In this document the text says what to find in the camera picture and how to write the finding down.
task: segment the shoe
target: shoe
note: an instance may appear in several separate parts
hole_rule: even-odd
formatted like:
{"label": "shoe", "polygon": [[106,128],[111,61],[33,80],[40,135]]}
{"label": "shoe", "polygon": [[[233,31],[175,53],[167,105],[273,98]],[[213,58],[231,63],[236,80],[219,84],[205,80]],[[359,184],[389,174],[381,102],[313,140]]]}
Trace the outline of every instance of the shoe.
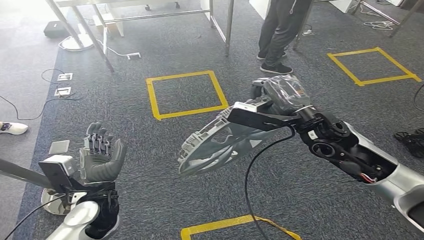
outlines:
{"label": "shoe", "polygon": [[0,122],[0,134],[21,135],[28,130],[28,126],[17,122]]}
{"label": "shoe", "polygon": [[271,73],[271,74],[291,74],[293,73],[293,68],[284,66],[283,64],[279,63],[275,66],[268,66],[265,63],[260,66],[260,70],[265,73]]}
{"label": "shoe", "polygon": [[[283,58],[283,57],[285,57],[287,54],[286,54],[286,52],[285,51],[283,51],[282,52],[282,55],[281,55],[281,57]],[[264,60],[265,58],[267,57],[267,53],[265,53],[265,54],[261,54],[260,52],[256,55],[256,59],[258,59],[258,60]]]}

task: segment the black sneaker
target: black sneaker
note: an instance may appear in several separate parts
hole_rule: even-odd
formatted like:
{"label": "black sneaker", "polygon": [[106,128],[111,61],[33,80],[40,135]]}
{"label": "black sneaker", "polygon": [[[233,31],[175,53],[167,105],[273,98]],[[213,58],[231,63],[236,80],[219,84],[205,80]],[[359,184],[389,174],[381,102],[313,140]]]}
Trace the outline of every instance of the black sneaker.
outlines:
{"label": "black sneaker", "polygon": [[265,64],[265,62],[260,66],[260,70],[265,73],[271,73],[271,74],[291,74],[293,73],[293,68],[284,66],[283,64],[279,63],[275,66],[268,66]]}
{"label": "black sneaker", "polygon": [[[286,52],[284,51],[284,52],[282,52],[282,58],[283,57],[285,57],[287,54],[286,54]],[[261,52],[259,52],[257,55],[256,55],[256,59],[258,59],[258,60],[264,60],[265,58],[267,57],[267,53],[261,53]]]}

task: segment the black pants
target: black pants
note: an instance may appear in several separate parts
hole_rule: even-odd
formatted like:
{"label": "black pants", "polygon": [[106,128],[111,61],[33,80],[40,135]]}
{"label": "black pants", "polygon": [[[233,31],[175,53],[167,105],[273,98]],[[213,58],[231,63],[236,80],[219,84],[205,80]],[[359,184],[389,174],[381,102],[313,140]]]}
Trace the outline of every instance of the black pants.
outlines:
{"label": "black pants", "polygon": [[275,66],[302,29],[312,0],[271,0],[268,14],[259,38],[259,54],[265,55],[265,63]]}

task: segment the black cable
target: black cable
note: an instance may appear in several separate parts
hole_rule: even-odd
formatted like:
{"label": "black cable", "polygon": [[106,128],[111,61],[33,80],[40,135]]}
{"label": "black cable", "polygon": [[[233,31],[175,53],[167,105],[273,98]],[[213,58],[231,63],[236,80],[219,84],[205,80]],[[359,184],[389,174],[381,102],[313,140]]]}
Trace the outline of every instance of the black cable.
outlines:
{"label": "black cable", "polygon": [[61,72],[62,74],[65,74],[62,70],[59,70],[59,69],[56,69],[56,68],[49,68],[49,69],[47,69],[47,70],[45,70],[45,71],[43,71],[43,72],[41,73],[41,78],[42,78],[44,81],[48,82],[48,83],[51,83],[51,84],[59,84],[59,82],[52,82],[52,81],[49,81],[49,80],[47,80],[47,79],[45,79],[45,78],[44,78],[44,74],[45,74],[47,71],[51,71],[51,70],[53,70],[53,71],[59,71],[59,72]]}
{"label": "black cable", "polygon": [[423,84],[423,85],[421,85],[421,86],[418,88],[418,90],[416,91],[415,95],[413,96],[413,106],[414,106],[416,109],[420,110],[421,112],[424,112],[424,109],[420,108],[420,107],[417,105],[417,96],[418,96],[418,93],[419,93],[419,92],[421,91],[421,89],[423,89],[423,88],[424,88],[424,84]]}
{"label": "black cable", "polygon": [[4,98],[3,96],[0,96],[0,98],[2,98],[3,100],[5,100],[6,102],[8,102],[10,105],[12,105],[12,106],[13,106],[14,111],[16,112],[16,119],[18,119],[18,120],[22,120],[22,121],[30,121],[30,120],[36,120],[36,119],[38,119],[39,117],[41,117],[41,115],[42,115],[42,114],[43,114],[43,112],[44,112],[44,109],[46,108],[46,104],[47,104],[47,103],[49,103],[49,102],[51,102],[51,101],[56,101],[56,100],[79,101],[79,100],[82,100],[84,97],[80,97],[80,98],[77,98],[77,99],[69,99],[69,98],[55,98],[55,99],[50,99],[50,100],[48,100],[48,101],[46,101],[46,102],[44,103],[44,105],[42,106],[42,110],[41,110],[40,114],[39,114],[37,117],[34,117],[34,118],[28,118],[28,119],[19,118],[19,112],[18,112],[18,109],[16,108],[16,106],[15,106],[12,102],[10,102],[10,101],[9,101],[9,100],[7,100],[6,98]]}
{"label": "black cable", "polygon": [[4,98],[3,96],[1,96],[1,95],[0,95],[0,98],[2,98],[3,100],[5,100],[6,102],[8,102],[10,105],[12,105],[12,106],[13,106],[14,111],[16,112],[16,119],[17,119],[17,120],[21,120],[21,121],[30,121],[30,120],[36,120],[36,119],[38,119],[39,117],[41,117],[41,115],[43,115],[44,109],[46,108],[46,104],[47,104],[47,103],[49,103],[49,102],[51,102],[51,101],[55,101],[55,100],[79,101],[79,100],[84,99],[84,97],[80,97],[80,98],[77,98],[77,99],[74,99],[74,98],[72,98],[72,99],[71,99],[70,97],[72,97],[73,95],[75,95],[75,93],[72,93],[71,95],[68,95],[68,96],[62,96],[62,95],[61,95],[61,93],[60,93],[60,91],[58,91],[58,88],[59,88],[59,84],[60,84],[60,82],[52,82],[52,81],[49,81],[49,80],[47,80],[47,79],[45,79],[45,78],[44,78],[44,74],[45,74],[47,71],[59,71],[59,72],[61,72],[62,74],[65,74],[62,70],[60,70],[60,69],[56,69],[56,68],[49,68],[49,69],[47,69],[47,70],[45,70],[45,71],[43,71],[43,72],[41,73],[41,78],[42,78],[44,81],[49,82],[49,83],[51,83],[51,84],[56,84],[56,91],[57,91],[57,93],[59,94],[59,98],[50,99],[50,100],[46,101],[46,102],[44,103],[44,105],[42,106],[42,110],[41,110],[40,114],[39,114],[37,117],[34,117],[34,118],[28,118],[28,119],[19,118],[19,111],[18,111],[18,108],[15,106],[15,104],[13,104],[11,101],[7,100],[6,98]]}
{"label": "black cable", "polygon": [[56,200],[58,200],[58,199],[61,199],[61,198],[63,198],[63,197],[65,197],[66,196],[66,194],[65,195],[63,195],[63,196],[60,196],[60,197],[57,197],[57,198],[55,198],[55,199],[53,199],[53,200],[51,200],[51,201],[48,201],[48,202],[46,202],[46,203],[44,203],[44,204],[42,204],[42,205],[40,205],[40,206],[38,206],[37,208],[35,208],[34,210],[32,210],[30,213],[28,213],[26,216],[24,216],[23,218],[22,218],[22,220],[20,220],[17,224],[16,224],[16,226],[14,226],[14,228],[12,229],[12,231],[10,231],[9,232],[9,234],[6,236],[6,238],[4,239],[4,240],[7,240],[15,231],[16,231],[16,229],[29,217],[29,216],[31,216],[33,213],[35,213],[35,211],[37,211],[37,210],[39,210],[40,208],[42,208],[42,207],[44,207],[44,206],[46,206],[47,204],[50,204],[50,203],[52,203],[52,202],[54,202],[54,201],[56,201]]}
{"label": "black cable", "polygon": [[256,224],[257,229],[259,230],[260,234],[262,234],[262,236],[263,236],[263,238],[264,238],[265,240],[269,240],[269,239],[268,239],[268,237],[265,235],[265,233],[264,233],[264,231],[262,230],[261,226],[259,226],[259,222],[258,222],[258,221],[256,220],[256,218],[255,218],[255,214],[253,213],[252,206],[251,206],[251,202],[250,202],[250,200],[249,200],[249,194],[248,194],[248,179],[249,179],[249,173],[250,173],[250,171],[251,171],[251,168],[252,168],[253,163],[254,163],[254,162],[255,162],[255,160],[259,157],[259,155],[261,155],[263,152],[265,152],[265,151],[266,151],[267,149],[269,149],[270,147],[272,147],[272,146],[274,146],[274,145],[276,145],[276,144],[278,144],[278,143],[281,143],[281,142],[283,142],[283,141],[289,140],[289,139],[291,139],[291,138],[293,138],[293,137],[295,136],[295,129],[294,129],[291,125],[289,125],[288,127],[289,127],[289,128],[290,128],[290,130],[291,130],[291,135],[290,135],[290,136],[288,136],[288,137],[285,137],[285,138],[283,138],[283,139],[280,139],[280,140],[278,140],[278,141],[275,141],[275,142],[273,142],[273,143],[271,143],[271,144],[269,144],[269,145],[268,145],[268,146],[266,146],[264,149],[262,149],[260,152],[258,152],[258,153],[257,153],[257,154],[253,157],[252,161],[250,162],[249,167],[247,168],[247,171],[246,171],[246,176],[245,176],[245,178],[244,178],[244,197],[246,198],[246,204],[247,204],[247,207],[248,207],[248,209],[249,209],[249,213],[250,213],[251,217],[253,218],[254,224]]}

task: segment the person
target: person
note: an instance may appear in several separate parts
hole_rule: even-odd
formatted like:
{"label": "person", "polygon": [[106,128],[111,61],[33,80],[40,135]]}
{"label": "person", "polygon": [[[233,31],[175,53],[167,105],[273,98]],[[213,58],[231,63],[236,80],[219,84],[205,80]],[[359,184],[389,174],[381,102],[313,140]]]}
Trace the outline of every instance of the person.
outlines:
{"label": "person", "polygon": [[0,134],[21,135],[28,130],[28,126],[17,122],[0,121]]}
{"label": "person", "polygon": [[285,47],[302,30],[312,0],[270,0],[268,14],[259,38],[257,59],[265,60],[260,70],[272,74],[291,74],[293,69],[280,62]]}

